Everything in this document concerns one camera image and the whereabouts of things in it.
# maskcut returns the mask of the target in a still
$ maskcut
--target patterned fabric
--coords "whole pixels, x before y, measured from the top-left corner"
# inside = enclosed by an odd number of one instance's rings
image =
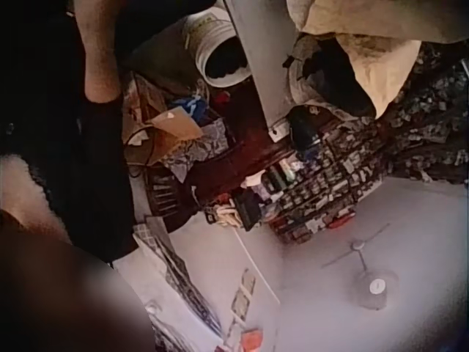
[[[217,119],[202,127],[202,131],[203,137],[184,142],[180,148],[161,160],[181,183],[184,183],[189,170],[196,161],[206,161],[228,149],[223,119]]]

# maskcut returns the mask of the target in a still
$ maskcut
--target white wall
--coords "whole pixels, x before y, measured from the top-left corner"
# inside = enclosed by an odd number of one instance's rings
[[[367,264],[399,275],[399,297],[380,312],[347,297],[360,269],[351,255],[320,266],[366,239]],[[442,327],[464,325],[468,290],[468,199],[461,186],[389,178],[346,226],[287,250],[277,352],[430,351]]]
[[[255,227],[246,232],[236,230],[259,271],[277,297],[280,296],[285,247],[269,226]]]
[[[246,329],[262,329],[264,342],[261,352],[272,352],[276,341],[280,304],[263,281],[281,281],[279,269],[283,266],[281,251],[267,236],[274,234],[256,229],[258,236],[251,232],[241,233],[247,254],[235,230],[231,227],[209,225],[203,213],[197,213],[182,228],[169,236],[176,253],[185,261],[192,282],[201,291],[217,312],[225,333],[233,320],[231,305],[241,283],[245,269],[256,276],[256,287],[248,311]],[[257,271],[265,269],[265,275]]]

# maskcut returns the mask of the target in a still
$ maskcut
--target blue item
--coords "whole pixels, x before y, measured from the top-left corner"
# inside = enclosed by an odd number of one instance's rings
[[[200,125],[208,104],[200,95],[194,95],[193,97],[177,99],[169,104],[170,109],[177,108],[178,106],[181,106]]]

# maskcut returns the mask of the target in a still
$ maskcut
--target red item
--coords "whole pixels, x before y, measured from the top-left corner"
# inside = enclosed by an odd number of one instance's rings
[[[342,216],[341,218],[332,221],[328,225],[328,229],[337,229],[340,226],[345,225],[349,220],[351,220],[355,216],[355,212],[348,213],[347,215]]]
[[[215,108],[223,108],[231,100],[231,95],[227,91],[219,92],[212,98]]]
[[[241,345],[245,352],[257,351],[262,344],[263,335],[261,330],[245,332],[241,336]]]

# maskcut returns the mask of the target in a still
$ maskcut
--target cardboard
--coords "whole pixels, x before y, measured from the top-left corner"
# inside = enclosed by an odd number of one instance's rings
[[[168,95],[167,92],[136,73],[131,73],[125,84],[122,141],[129,165],[152,166],[185,141],[204,135],[183,108],[168,110],[163,96]],[[142,130],[147,132],[148,140],[139,147],[128,145]]]

